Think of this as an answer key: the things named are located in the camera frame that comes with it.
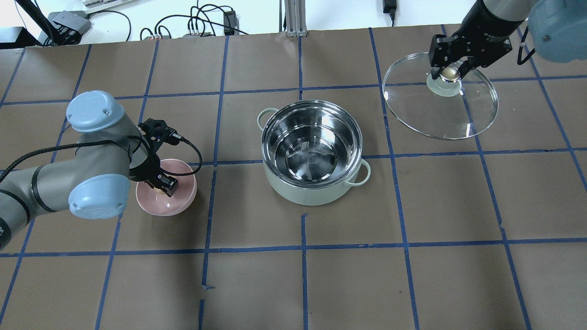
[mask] stainless steel pot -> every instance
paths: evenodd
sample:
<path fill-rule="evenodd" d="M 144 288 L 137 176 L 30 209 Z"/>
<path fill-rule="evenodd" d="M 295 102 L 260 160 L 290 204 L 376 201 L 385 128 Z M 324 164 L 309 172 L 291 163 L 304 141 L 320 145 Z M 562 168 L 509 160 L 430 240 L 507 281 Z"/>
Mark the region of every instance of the stainless steel pot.
<path fill-rule="evenodd" d="M 268 112 L 275 113 L 263 127 L 260 120 Z M 257 125 L 263 131 L 267 179 L 275 191 L 294 203 L 329 203 L 370 177 L 370 166 L 361 159 L 359 125 L 331 102 L 303 100 L 279 110 L 265 109 Z M 367 168 L 367 177 L 355 183 L 361 164 Z"/>

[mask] grid of tape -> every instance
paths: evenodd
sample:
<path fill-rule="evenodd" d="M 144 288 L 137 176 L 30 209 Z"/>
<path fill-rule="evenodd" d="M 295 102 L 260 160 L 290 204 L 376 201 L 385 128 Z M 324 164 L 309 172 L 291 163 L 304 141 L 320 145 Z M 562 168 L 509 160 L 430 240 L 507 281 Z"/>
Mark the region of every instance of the grid of tape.
<path fill-rule="evenodd" d="M 444 29 L 444 26 L 442 26 L 443 32 L 446 34 L 446 30 Z M 222 99 L 224 97 L 224 95 L 226 94 L 239 94 L 239 93 L 266 93 L 266 92 L 283 92 L 283 91 L 293 91 L 293 90 L 298 90 L 299 91 L 299 99 L 302 99 L 302 95 L 303 92 L 306 90 L 322 90 L 322 89 L 348 89 L 348 88 L 369 88 L 369 87 L 378 87 L 380 89 L 381 92 L 381 88 L 382 88 L 382 77 L 381 77 L 381 71 L 379 68 L 379 60 L 378 60 L 378 56 L 377 56 L 377 47 L 375 44 L 375 39 L 373 37 L 373 31 L 369 28 L 369 35 L 370 35 L 370 41 L 371 41 L 371 45 L 373 48 L 373 57 L 375 59 L 375 65 L 376 65 L 376 71 L 377 71 L 377 78 L 378 78 L 378 84 L 370 84 L 370 85 L 350 85 L 350 86 L 316 86 L 316 87 L 304 87 L 303 86 L 303 77 L 302 77 L 302 45 L 303 45 L 303 38 L 299 38 L 298 39 L 298 60 L 299 60 L 299 87 L 298 88 L 286 88 L 286 89 L 264 89 L 264 90 L 239 90 L 239 91 L 225 91 L 224 90 L 224 81 L 225 81 L 225 73 L 226 73 L 226 64 L 227 64 L 227 53 L 228 53 L 228 46 L 229 46 L 229 39 L 230 37 L 226 37 L 225 38 L 225 42 L 224 42 L 224 57 L 222 60 L 222 77 L 221 77 L 221 83 L 220 83 L 220 90 L 218 92 L 204 92 L 204 93 L 182 93 L 182 94 L 170 94 L 170 95 L 150 95 L 149 94 L 149 88 L 151 85 L 151 78 L 153 77 L 153 70 L 155 67 L 155 61 L 156 61 L 156 57 L 157 57 L 157 51 L 158 51 L 158 47 L 159 47 L 159 42 L 157 41 L 154 47 L 154 54 L 153 54 L 153 59 L 151 62 L 151 68 L 150 68 L 150 73 L 149 73 L 149 79 L 147 82 L 147 86 L 146 86 L 146 90 L 144 95 L 138 95 L 138 96 L 121 96 L 121 97 L 117 97 L 116 99 L 142 99 L 142 107 L 141 107 L 141 112 L 140 112 L 140 117 L 139 117 L 139 122 L 142 121 L 143 118 L 143 112 L 145 109 L 145 105 L 147 103 L 147 99 L 152 98 L 152 97 L 174 97 L 174 96 L 197 96 L 197 95 L 218 95 L 219 96 L 219 101 L 218 101 L 218 114 L 217 114 L 217 124 L 216 124 L 216 130 L 215 130 L 215 144 L 214 144 L 214 160 L 213 161 L 209 161 L 209 162 L 205 162 L 203 163 L 203 165 L 205 166 L 214 166 L 215 168 L 217 166 L 222 166 L 222 165 L 227 165 L 227 164 L 250 164 L 250 163 L 261 163 L 262 160 L 236 160 L 236 161 L 218 161 L 218 137 L 220 134 L 220 119 L 222 116 Z M 82 65 L 82 69 L 79 73 L 79 77 L 77 79 L 77 84 L 75 87 L 75 90 L 73 92 L 72 98 L 71 99 L 67 99 L 67 100 L 51 100 L 51 101 L 33 101 L 33 102 L 4 102 L 6 99 L 6 96 L 10 90 L 11 84 L 14 81 L 14 78 L 16 76 L 16 73 L 18 71 L 18 68 L 22 62 L 22 58 L 25 54 L 26 49 L 24 49 L 20 55 L 20 58 L 18 60 L 18 63 L 16 64 L 16 68 L 14 70 L 14 73 L 12 74 L 11 80 L 8 84 L 8 87 L 6 88 L 6 91 L 2 97 L 2 100 L 0 100 L 0 109 L 3 105 L 17 105 L 17 104 L 35 104 L 35 103 L 59 103 L 59 102 L 69 102 L 71 101 L 71 99 L 73 99 L 76 94 L 77 94 L 77 90 L 79 88 L 80 82 L 82 80 L 82 76 L 84 73 L 84 69 L 86 67 L 88 58 L 90 56 L 90 52 L 92 51 L 92 46 L 89 45 L 88 49 L 87 49 L 87 54 L 85 57 L 85 60 L 83 62 Z M 215 195 L 215 183 L 216 183 L 216 176 L 217 176 L 217 172 L 216 170 L 214 170 L 213 175 L 212 175 L 212 184 L 211 184 L 211 191 L 210 191 L 210 205 L 209 205 L 209 209 L 208 209 L 208 223 L 207 223 L 207 232 L 206 232 L 206 240 L 205 240 L 205 247 L 204 248 L 196 248 L 196 249 L 182 249 L 182 250 L 139 250 L 139 251 L 119 251 L 116 250 L 116 245 L 117 245 L 117 240 L 118 240 L 118 236 L 119 236 L 119 231 L 120 231 L 120 219 L 122 216 L 119 217 L 118 222 L 116 224 L 116 229 L 115 229 L 115 233 L 114 233 L 114 239 L 112 241 L 112 247 L 110 249 L 110 251 L 84 251 L 84 252 L 60 252 L 60 251 L 55 251 L 55 252 L 26 252 L 26 246 L 29 240 L 29 237 L 31 236 L 31 232 L 34 228 L 34 224 L 35 221 L 31 221 L 31 223 L 29 224 L 28 228 L 27 228 L 27 232 L 26 232 L 26 237 L 24 240 L 24 243 L 22 245 L 22 248 L 20 250 L 19 253 L 14 253 L 14 254 L 0 254 L 0 258 L 17 258 L 17 262 L 16 262 L 16 266 L 14 269 L 14 274 L 12 276 L 8 291 L 6 292 L 6 296 L 4 298 L 4 303 L 2 304 L 2 309 L 0 311 L 0 324 L 2 322 L 2 319 L 4 317 L 5 311 L 6 311 L 6 307 L 8 306 L 8 304 L 10 303 L 10 298 L 11 298 L 11 293 L 12 293 L 12 289 L 14 287 L 14 283 L 15 280 L 19 274 L 19 267 L 21 265 L 21 261 L 23 258 L 27 258 L 27 257 L 68 257 L 68 256 L 80 256 L 80 255 L 103 255 L 103 256 L 109 256 L 109 260 L 108 260 L 108 264 L 107 264 L 107 270 L 106 270 L 106 274 L 104 277 L 104 284 L 103 284 L 103 289 L 102 289 L 102 294 L 101 294 L 101 299 L 100 299 L 100 305 L 99 305 L 99 310 L 97 313 L 97 319 L 96 319 L 96 325 L 95 328 L 99 329 L 100 328 L 100 321 L 101 321 L 101 317 L 102 317 L 102 311 L 103 311 L 103 307 L 104 307 L 104 301 L 106 298 L 106 294 L 107 294 L 107 290 L 108 290 L 108 286 L 109 286 L 109 278 L 110 278 L 110 271 L 112 269 L 112 263 L 113 260 L 115 258 L 115 256 L 118 255 L 146 255 L 146 254 L 203 254 L 204 256 L 204 264 L 203 264 L 203 274 L 202 274 L 202 285 L 206 286 L 207 285 L 207 272 L 208 272 L 208 260 L 209 260 L 209 256 L 210 254 L 213 253 L 218 253 L 218 252 L 258 252 L 258 251 L 285 251 L 285 250 L 298 250 L 298 251 L 302 251 L 302 279 L 303 279 L 303 283 L 302 283 L 302 292 L 303 292 L 303 327 L 304 329 L 308 329 L 309 328 L 309 322 L 308 322 L 308 276 L 307 276 L 307 271 L 306 271 L 306 252 L 308 250 L 328 250 L 328 249 L 364 249 L 364 248 L 398 248 L 398 249 L 403 249 L 404 251 L 404 256 L 405 256 L 405 263 L 406 263 L 406 270 L 407 270 L 407 280 L 408 280 L 408 284 L 409 284 L 409 290 L 410 290 L 410 299 L 411 299 L 411 308 L 412 308 L 412 312 L 413 312 L 413 321 L 414 321 L 414 326 L 416 329 L 420 329 L 420 325 L 419 325 L 419 318 L 418 318 L 418 312 L 417 312 L 417 307 L 416 307 L 416 295 L 414 293 L 414 283 L 412 280 L 412 270 L 411 270 L 411 264 L 410 264 L 410 248 L 413 247 L 446 247 L 446 246 L 465 246 L 465 245 L 502 245 L 505 248 L 505 252 L 507 255 L 507 260 L 510 266 L 510 271 L 511 271 L 511 276 L 513 278 L 514 281 L 514 285 L 515 285 L 515 290 L 517 293 L 517 297 L 519 300 L 519 305 L 521 307 L 521 311 L 522 311 L 522 315 L 524 317 L 524 322 L 525 322 L 525 326 L 527 329 L 531 329 L 531 320 L 528 316 L 527 310 L 526 310 L 526 306 L 524 304 L 524 297 L 522 296 L 522 292 L 520 289 L 520 285 L 518 282 L 518 277 L 517 277 L 517 273 L 516 273 L 516 268 L 515 268 L 515 264 L 514 261 L 512 259 L 512 255 L 510 252 L 510 246 L 513 244 L 542 244 L 542 243 L 576 243 L 576 242 L 587 242 L 587 237 L 575 237 L 575 238 L 540 238 L 540 239 L 519 239 L 519 240 L 510 240 L 507 237 L 507 233 L 505 232 L 505 229 L 502 228 L 501 226 L 501 215 L 500 215 L 500 208 L 499 205 L 497 203 L 497 199 L 495 198 L 495 193 L 493 190 L 493 186 L 492 186 L 492 181 L 491 181 L 491 177 L 490 177 L 490 173 L 487 169 L 487 164 L 485 162 L 485 155 L 488 154 L 515 154 L 515 153 L 544 153 L 544 152 L 556 152 L 556 153 L 569 153 L 572 156 L 573 162 L 576 166 L 576 170 L 579 174 L 580 180 L 582 182 L 583 187 L 585 188 L 585 190 L 587 190 L 587 181 L 585 179 L 585 173 L 582 171 L 581 167 L 579 166 L 579 162 L 575 156 L 575 153 L 577 151 L 587 151 L 587 147 L 576 147 L 576 146 L 572 146 L 571 142 L 569 141 L 565 129 L 562 127 L 561 121 L 558 119 L 555 107 L 553 106 L 549 95 L 544 87 L 543 84 L 543 80 L 552 80 L 552 79 L 586 79 L 587 75 L 576 75 L 576 76 L 551 76 L 551 77 L 541 77 L 538 73 L 538 69 L 536 67 L 536 65 L 534 64 L 533 60 L 530 60 L 530 63 L 532 65 L 532 68 L 534 70 L 535 76 L 536 77 L 531 77 L 531 78 L 504 78 L 504 79 L 492 79 L 493 82 L 500 82 L 500 81 L 524 81 L 524 80 L 534 80 L 534 81 L 538 81 L 542 92 L 544 94 L 544 98 L 546 98 L 546 101 L 548 103 L 548 106 L 552 112 L 552 115 L 558 125 L 558 128 L 560 129 L 561 135 L 564 138 L 564 141 L 566 143 L 566 148 L 562 148 L 562 149 L 556 149 L 556 150 L 500 150 L 500 151 L 484 151 L 481 148 L 481 143 L 479 141 L 479 138 L 476 136 L 475 137 L 475 143 L 477 145 L 477 150 L 476 151 L 460 151 L 460 152 L 446 152 L 446 153 L 429 153 L 429 154 L 419 154 L 419 153 L 407 153 L 407 154 L 396 154 L 394 153 L 394 149 L 393 149 L 393 145 L 392 145 L 392 141 L 389 135 L 389 124 L 388 124 L 388 118 L 387 118 L 387 110 L 386 110 L 386 105 L 384 102 L 384 98 L 381 95 L 381 110 L 383 113 L 383 120 L 384 120 L 384 126 L 386 128 L 387 131 L 387 145 L 389 147 L 389 154 L 377 154 L 377 155 L 365 155 L 363 156 L 363 158 L 365 159 L 389 159 L 391 161 L 392 164 L 392 171 L 393 171 L 393 183 L 394 183 L 394 187 L 390 187 L 395 189 L 395 195 L 397 198 L 397 208 L 399 211 L 399 221 L 400 221 L 400 228 L 401 228 L 401 232 L 402 232 L 402 242 L 401 243 L 378 243 L 378 244 L 339 244 L 339 245 L 307 245 L 306 244 L 306 232 L 305 232 L 305 221 L 306 221 L 306 214 L 301 215 L 301 237 L 302 237 L 302 241 L 300 245 L 287 245 L 287 246 L 272 246 L 272 247 L 252 247 L 252 248 L 210 248 L 210 237 L 211 237 L 211 231 L 212 231 L 212 226 L 213 226 L 213 209 L 214 209 L 214 195 Z M 467 108 L 467 101 L 466 98 L 464 96 L 464 104 L 465 104 L 465 108 Z M 57 140 L 56 145 L 59 145 L 61 138 L 62 138 L 62 134 L 64 131 L 64 128 L 66 127 L 66 120 L 63 121 L 63 125 L 61 128 L 61 134 L 59 135 L 59 138 Z M 440 242 L 425 242 L 425 243 L 418 243 L 418 242 L 409 242 L 407 239 L 407 235 L 406 235 L 406 226 L 404 223 L 404 216 L 403 216 L 403 208 L 402 208 L 402 194 L 400 191 L 400 186 L 398 184 L 398 178 L 397 178 L 397 171 L 396 171 L 396 159 L 401 158 L 401 157 L 420 157 L 420 156 L 438 156 L 438 157 L 442 157 L 442 156 L 456 156 L 456 155 L 476 155 L 479 156 L 480 160 L 481 160 L 481 164 L 483 165 L 483 170 L 484 170 L 484 174 L 485 174 L 485 179 L 487 181 L 487 186 L 491 195 L 491 201 L 493 203 L 493 208 L 495 211 L 495 215 L 497 217 L 497 221 L 498 223 L 496 224 L 497 226 L 499 226 L 500 231 L 501 231 L 501 239 L 500 240 L 488 240 L 488 241 L 440 241 Z M 54 153 L 51 162 L 55 161 L 55 156 L 56 153 Z M 199 328 L 202 328 L 203 325 L 203 316 L 204 316 L 204 308 L 205 308 L 205 301 L 201 300 L 200 301 L 200 310 L 199 310 L 199 317 L 200 317 L 200 323 L 199 323 Z"/>

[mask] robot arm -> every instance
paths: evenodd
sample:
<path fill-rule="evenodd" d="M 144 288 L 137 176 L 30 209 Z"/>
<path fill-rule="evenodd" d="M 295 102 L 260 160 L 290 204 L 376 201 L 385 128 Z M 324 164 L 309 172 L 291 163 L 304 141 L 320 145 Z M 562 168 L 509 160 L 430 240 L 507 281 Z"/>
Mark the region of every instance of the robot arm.
<path fill-rule="evenodd" d="M 177 179 L 160 168 L 156 151 L 164 142 L 185 139 L 164 121 L 139 124 L 141 134 L 122 106 L 98 90 L 73 99 L 66 116 L 82 133 L 79 142 L 88 146 L 78 148 L 72 160 L 0 175 L 0 249 L 38 215 L 69 209 L 97 219 L 122 213 L 129 179 L 146 181 L 170 197 L 177 189 Z"/>
<path fill-rule="evenodd" d="M 477 0 L 452 36 L 434 35 L 432 78 L 463 57 L 460 77 L 486 68 L 512 51 L 509 36 L 528 18 L 536 51 L 553 62 L 587 59 L 587 2 L 584 0 Z"/>

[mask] glass lid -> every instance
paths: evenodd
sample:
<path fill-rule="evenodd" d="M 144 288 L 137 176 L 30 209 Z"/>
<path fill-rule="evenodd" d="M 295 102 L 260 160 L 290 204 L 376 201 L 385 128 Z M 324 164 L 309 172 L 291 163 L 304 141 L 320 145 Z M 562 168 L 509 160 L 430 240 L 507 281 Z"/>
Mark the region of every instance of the glass lid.
<path fill-rule="evenodd" d="M 497 94 L 479 70 L 461 78 L 461 64 L 452 64 L 434 80 L 428 53 L 398 60 L 383 81 L 387 107 L 404 125 L 435 139 L 460 140 L 483 132 L 497 115 Z"/>

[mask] pink bowl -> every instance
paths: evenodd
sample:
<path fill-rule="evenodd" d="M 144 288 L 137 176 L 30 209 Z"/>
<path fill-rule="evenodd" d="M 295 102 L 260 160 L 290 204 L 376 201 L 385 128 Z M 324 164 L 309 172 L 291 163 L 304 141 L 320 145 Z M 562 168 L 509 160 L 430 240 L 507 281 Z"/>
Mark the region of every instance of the pink bowl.
<path fill-rule="evenodd" d="M 173 173 L 191 172 L 191 167 L 179 159 L 164 159 L 161 168 Z M 177 191 L 172 197 L 158 193 L 145 182 L 137 183 L 136 196 L 139 206 L 143 211 L 152 214 L 169 217 L 183 212 L 194 201 L 198 184 L 195 176 L 178 176 Z"/>

